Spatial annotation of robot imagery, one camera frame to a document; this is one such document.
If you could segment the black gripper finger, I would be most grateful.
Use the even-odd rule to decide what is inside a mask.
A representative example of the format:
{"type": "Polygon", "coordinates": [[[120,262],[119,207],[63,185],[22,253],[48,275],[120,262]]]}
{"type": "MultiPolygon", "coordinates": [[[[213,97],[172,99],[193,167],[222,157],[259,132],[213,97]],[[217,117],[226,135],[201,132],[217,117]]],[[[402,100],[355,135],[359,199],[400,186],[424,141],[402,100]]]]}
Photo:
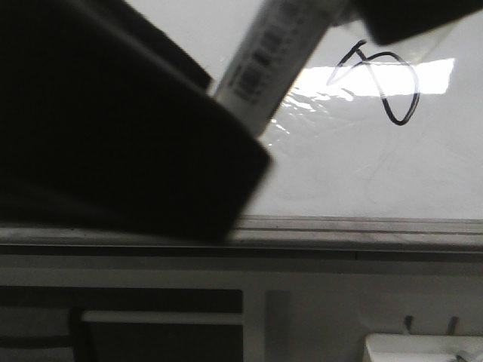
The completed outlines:
{"type": "Polygon", "coordinates": [[[482,0],[360,0],[353,4],[378,44],[405,40],[482,9],[482,0]]]}
{"type": "Polygon", "coordinates": [[[264,148],[123,1],[1,3],[1,218],[220,240],[264,148]]]}

